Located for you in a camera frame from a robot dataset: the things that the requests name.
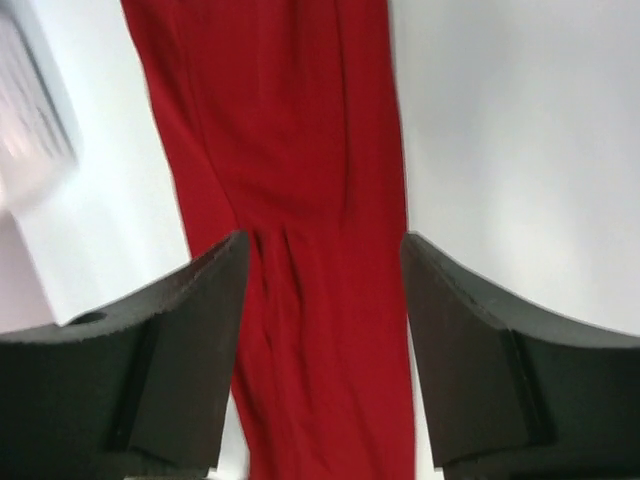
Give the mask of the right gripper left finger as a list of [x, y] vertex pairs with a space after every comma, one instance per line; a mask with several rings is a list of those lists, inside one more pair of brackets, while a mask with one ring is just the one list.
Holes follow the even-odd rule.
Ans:
[[5, 479], [203, 479], [219, 458], [249, 269], [235, 232], [65, 326], [1, 337]]

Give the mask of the red t shirt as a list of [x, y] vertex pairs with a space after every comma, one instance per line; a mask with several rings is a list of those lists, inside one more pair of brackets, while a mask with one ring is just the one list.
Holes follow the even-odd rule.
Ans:
[[126, 1], [193, 255], [250, 238], [253, 479], [411, 479], [405, 175], [383, 1]]

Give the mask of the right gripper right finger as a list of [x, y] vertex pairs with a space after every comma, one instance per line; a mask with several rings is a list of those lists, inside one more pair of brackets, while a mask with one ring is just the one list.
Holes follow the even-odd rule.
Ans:
[[639, 340], [534, 305], [416, 233], [401, 264], [434, 466], [448, 479], [635, 479]]

